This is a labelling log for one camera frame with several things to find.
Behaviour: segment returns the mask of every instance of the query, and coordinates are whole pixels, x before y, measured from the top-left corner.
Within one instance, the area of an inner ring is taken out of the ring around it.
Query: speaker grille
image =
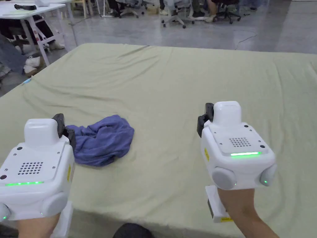
[[[246,137],[235,137],[229,138],[233,147],[243,147],[243,146],[251,146],[248,139]]]
[[[43,162],[24,162],[22,163],[18,175],[30,175],[30,174],[39,174]]]

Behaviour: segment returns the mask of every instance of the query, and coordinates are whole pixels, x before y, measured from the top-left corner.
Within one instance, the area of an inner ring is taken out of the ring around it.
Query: office chair
[[[123,3],[125,4],[124,10],[120,13],[120,17],[127,14],[127,13],[132,13],[136,16],[136,18],[139,18],[139,15],[134,9],[140,9],[142,5],[142,0],[117,0],[118,3]]]
[[[239,8],[240,8],[239,7],[239,2],[240,1],[239,0],[226,0],[224,2],[225,3],[219,3],[218,4],[218,12],[217,12],[216,16],[213,18],[212,21],[216,22],[219,17],[223,17],[223,19],[229,18],[229,20],[230,20],[229,23],[230,24],[233,23],[233,20],[232,20],[231,17],[237,17],[237,21],[240,21],[241,20],[241,16],[239,15]],[[235,13],[229,11],[229,8],[228,8],[229,5],[236,5],[238,14],[235,14]]]
[[[141,6],[143,6],[145,9],[147,9],[147,5],[148,5],[148,4],[152,4],[153,6],[155,6],[153,3],[148,2],[148,1],[146,1],[146,0],[142,0]]]
[[[192,19],[187,17],[187,10],[191,7],[191,0],[164,0],[165,6],[168,7],[168,20],[162,20],[163,27],[166,27],[166,23],[169,22],[179,22],[183,25],[183,28],[186,28],[183,20],[191,21],[192,24],[195,23]]]

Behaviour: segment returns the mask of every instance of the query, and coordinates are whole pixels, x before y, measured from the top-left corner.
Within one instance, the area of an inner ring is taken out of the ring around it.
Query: power cord
[[[228,30],[227,28],[224,28],[224,27],[219,27],[219,26],[212,26],[213,28],[220,28],[220,29],[223,29],[223,30]],[[248,40],[248,39],[250,39],[250,38],[253,38],[253,37],[256,37],[258,34],[256,34],[254,31],[251,31],[251,30],[233,30],[233,31],[247,31],[247,32],[252,32],[254,35],[253,36],[250,36],[250,37],[248,37],[248,38],[246,38],[246,39],[244,39],[244,40],[242,40],[242,41],[239,41],[238,43],[237,43],[237,45],[236,45],[236,47],[235,47],[235,49],[234,50],[237,50],[238,48],[239,48],[239,44],[241,43],[241,42],[244,42],[244,41],[246,41],[246,40]]]

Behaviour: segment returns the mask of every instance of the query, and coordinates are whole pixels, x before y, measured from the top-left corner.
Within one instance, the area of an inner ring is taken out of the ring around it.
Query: black object on table
[[[28,11],[36,10],[36,6],[35,5],[29,6],[29,5],[14,4],[14,8],[17,9],[17,10],[18,9],[24,9],[24,10],[28,10]]]

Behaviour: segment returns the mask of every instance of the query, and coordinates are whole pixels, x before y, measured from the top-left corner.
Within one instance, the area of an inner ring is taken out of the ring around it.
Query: mattress
[[[280,236],[315,236],[317,55],[84,44],[0,98],[1,162],[30,118],[63,113],[87,126],[118,114],[135,129],[129,153],[103,168],[77,165],[70,237],[112,237],[124,222],[157,238],[242,237],[213,224],[197,117],[206,102],[238,101],[276,154],[260,217]]]

